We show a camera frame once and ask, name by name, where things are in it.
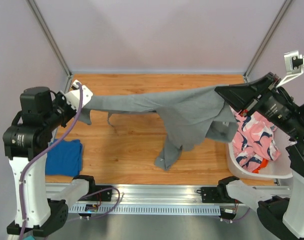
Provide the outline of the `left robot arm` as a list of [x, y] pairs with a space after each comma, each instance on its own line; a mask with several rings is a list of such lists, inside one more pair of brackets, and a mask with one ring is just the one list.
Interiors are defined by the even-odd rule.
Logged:
[[39, 86], [20, 95], [21, 110], [3, 134], [5, 155], [14, 175], [17, 212], [7, 233], [23, 239], [32, 232], [45, 238], [64, 226], [69, 208], [78, 200], [92, 200], [97, 193], [92, 176], [78, 175], [60, 193], [47, 197], [45, 168], [47, 154], [57, 146], [53, 131], [65, 127], [70, 132], [91, 92], [80, 82], [68, 93]]

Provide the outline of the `blue t-shirt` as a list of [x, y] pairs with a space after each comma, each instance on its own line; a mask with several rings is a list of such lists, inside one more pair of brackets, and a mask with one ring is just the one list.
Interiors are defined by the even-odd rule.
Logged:
[[83, 168], [83, 144], [79, 139], [62, 140], [47, 153], [45, 175], [75, 177]]

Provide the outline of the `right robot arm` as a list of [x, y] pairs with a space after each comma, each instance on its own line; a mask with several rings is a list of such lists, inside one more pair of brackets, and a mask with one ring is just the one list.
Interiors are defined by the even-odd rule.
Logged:
[[219, 200], [247, 205], [280, 240], [304, 240], [304, 104], [298, 106], [271, 72], [249, 83], [218, 86], [215, 91], [241, 116], [258, 112], [294, 142], [286, 147], [292, 171], [290, 197], [267, 194], [230, 176], [218, 182]]

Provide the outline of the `grey shirt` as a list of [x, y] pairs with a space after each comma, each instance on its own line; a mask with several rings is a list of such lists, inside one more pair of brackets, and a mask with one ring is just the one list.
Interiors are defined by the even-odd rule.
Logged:
[[94, 95], [82, 108], [78, 120], [91, 125], [92, 110], [107, 112], [109, 117], [113, 114], [158, 114], [167, 136], [155, 165], [165, 171], [183, 151], [193, 150], [205, 138], [229, 143], [238, 130], [229, 104], [212, 86], [131, 95]]

